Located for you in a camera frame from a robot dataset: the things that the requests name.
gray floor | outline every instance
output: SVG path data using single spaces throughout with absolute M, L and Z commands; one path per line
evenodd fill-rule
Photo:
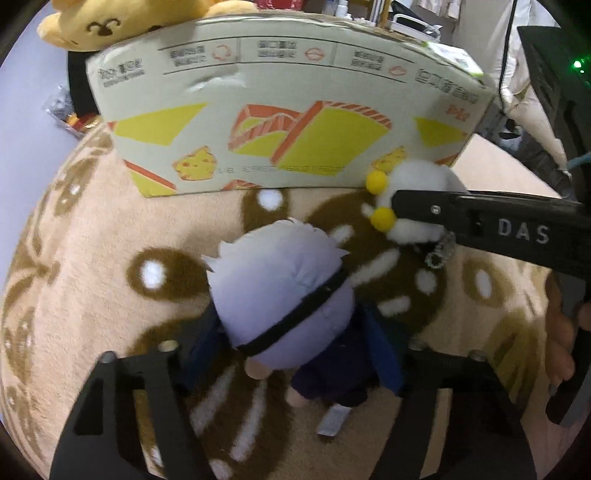
M 56 170 L 77 143 L 41 107 L 66 84 L 66 52 L 36 33 L 47 5 L 0 67 L 0 284 L 22 227 Z

cheese illustration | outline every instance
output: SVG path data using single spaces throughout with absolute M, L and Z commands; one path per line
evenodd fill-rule
M 177 193 L 176 185 L 145 168 L 125 160 L 131 179 L 145 197 L 167 197 Z
M 315 102 L 290 128 L 271 157 L 282 170 L 334 176 L 392 128 L 367 106 Z
M 206 103 L 178 106 L 110 122 L 113 133 L 138 142 L 168 147 Z
M 209 147 L 201 147 L 173 163 L 179 178 L 185 181 L 209 180 L 216 171 L 217 159 Z
M 246 105 L 234 122 L 228 149 L 242 155 L 270 157 L 301 114 L 268 105 Z
M 386 153 L 383 157 L 374 160 L 371 164 L 374 170 L 383 171 L 385 174 L 390 174 L 396 165 L 408 158 L 408 153 L 404 146 Z
M 421 140 L 426 147 L 440 147 L 450 143 L 466 141 L 468 134 L 459 128 L 443 124 L 436 120 L 416 117 L 414 121 L 417 124 Z

beige rug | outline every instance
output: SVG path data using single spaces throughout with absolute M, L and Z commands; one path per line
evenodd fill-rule
M 551 191 L 507 155 L 474 138 L 456 173 L 470 189 Z M 318 226 L 350 252 L 357 294 L 399 315 L 436 350 L 485 350 L 517 408 L 540 478 L 566 451 L 577 426 L 545 418 L 545 309 L 540 267 L 458 248 L 443 270 L 424 252 L 400 248 L 361 214 L 361 190 L 259 190 L 144 199 L 103 127 L 66 161 L 22 234 L 4 293 L 0 411 L 24 455 L 47 476 L 61 428 L 98 355 L 145 352 L 169 339 L 209 301 L 202 254 L 220 241 L 278 219 Z M 154 272 L 159 276 L 154 280 Z M 226 355 L 188 402 L 193 427 L 220 479 L 368 478 L 394 421 L 398 400 L 375 390 L 332 442 L 314 433 L 320 403 L 292 410 L 288 374 L 249 379 Z M 440 396 L 424 474 L 437 469 L 448 398 Z M 137 398 L 150 467 L 163 475 L 147 406 Z

tag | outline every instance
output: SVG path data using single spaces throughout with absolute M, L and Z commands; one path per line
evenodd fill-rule
M 324 437 L 336 436 L 343 427 L 345 420 L 349 417 L 351 410 L 350 407 L 344 407 L 335 403 L 322 418 L 322 421 L 316 429 L 316 433 Z

yellow teddy bear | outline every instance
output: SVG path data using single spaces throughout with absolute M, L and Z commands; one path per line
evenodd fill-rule
M 103 50 L 161 27 L 217 15 L 256 12 L 243 0 L 51 0 L 58 13 L 45 17 L 42 40 L 73 51 Z

